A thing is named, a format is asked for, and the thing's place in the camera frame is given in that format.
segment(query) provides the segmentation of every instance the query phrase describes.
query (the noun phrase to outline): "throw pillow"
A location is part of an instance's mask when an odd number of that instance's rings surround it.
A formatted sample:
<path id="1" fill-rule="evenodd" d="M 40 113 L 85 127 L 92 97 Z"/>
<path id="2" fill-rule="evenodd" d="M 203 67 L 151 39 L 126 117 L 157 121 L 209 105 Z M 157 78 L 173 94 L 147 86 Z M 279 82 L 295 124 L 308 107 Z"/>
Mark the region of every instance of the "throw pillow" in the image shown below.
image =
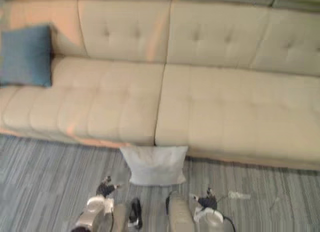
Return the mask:
<path id="1" fill-rule="evenodd" d="M 52 85 L 48 25 L 2 32 L 0 84 Z"/>
<path id="2" fill-rule="evenodd" d="M 132 184 L 169 186 L 186 181 L 182 169 L 187 146 L 128 146 L 120 150 L 131 169 Z"/>

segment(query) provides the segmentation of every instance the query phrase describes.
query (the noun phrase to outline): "blue pillow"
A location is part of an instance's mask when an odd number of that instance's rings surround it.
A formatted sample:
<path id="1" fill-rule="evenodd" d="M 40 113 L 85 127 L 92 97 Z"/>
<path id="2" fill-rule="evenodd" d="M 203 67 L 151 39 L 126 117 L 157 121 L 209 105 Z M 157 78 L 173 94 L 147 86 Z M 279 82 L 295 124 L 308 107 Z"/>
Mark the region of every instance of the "blue pillow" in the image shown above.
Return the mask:
<path id="1" fill-rule="evenodd" d="M 51 32 L 48 25 L 3 31 L 0 85 L 50 87 Z"/>

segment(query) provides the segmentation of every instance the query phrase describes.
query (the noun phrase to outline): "white pillow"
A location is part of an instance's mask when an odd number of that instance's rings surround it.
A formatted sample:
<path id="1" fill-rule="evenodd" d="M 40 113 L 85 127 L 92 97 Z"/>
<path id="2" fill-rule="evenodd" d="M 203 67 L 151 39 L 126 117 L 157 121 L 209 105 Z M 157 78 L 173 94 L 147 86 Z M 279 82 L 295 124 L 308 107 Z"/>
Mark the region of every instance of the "white pillow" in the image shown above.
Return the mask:
<path id="1" fill-rule="evenodd" d="M 188 146 L 128 146 L 120 150 L 131 169 L 132 184 L 169 186 L 186 181 L 182 168 Z"/>

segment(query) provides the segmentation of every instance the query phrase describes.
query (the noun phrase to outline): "gray carpet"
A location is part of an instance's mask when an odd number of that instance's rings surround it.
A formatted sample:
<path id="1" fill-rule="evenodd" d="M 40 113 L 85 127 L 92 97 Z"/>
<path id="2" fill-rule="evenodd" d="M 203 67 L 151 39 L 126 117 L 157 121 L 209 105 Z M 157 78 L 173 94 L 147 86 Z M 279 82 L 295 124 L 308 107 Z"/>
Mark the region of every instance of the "gray carpet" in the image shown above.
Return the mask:
<path id="1" fill-rule="evenodd" d="M 116 203 L 140 197 L 146 232 L 163 232 L 165 198 L 178 190 L 203 195 L 210 185 L 218 209 L 238 232 L 320 231 L 320 172 L 246 166 L 188 158 L 187 183 L 171 187 L 129 185 L 130 170 L 116 149 L 70 145 L 0 134 L 0 231 L 66 232 L 100 181 L 111 175 L 124 186 Z M 189 201 L 190 207 L 195 203 Z"/>

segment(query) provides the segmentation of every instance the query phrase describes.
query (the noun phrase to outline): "beige sofa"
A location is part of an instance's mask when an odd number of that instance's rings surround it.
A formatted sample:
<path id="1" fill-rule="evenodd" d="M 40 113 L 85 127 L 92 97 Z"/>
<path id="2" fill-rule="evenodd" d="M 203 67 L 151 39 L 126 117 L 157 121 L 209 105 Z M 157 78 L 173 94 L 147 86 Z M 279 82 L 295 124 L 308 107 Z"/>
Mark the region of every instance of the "beige sofa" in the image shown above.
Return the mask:
<path id="1" fill-rule="evenodd" d="M 320 169 L 320 14 L 181 0 L 16 0 L 51 23 L 50 88 L 0 88 L 0 133 Z"/>

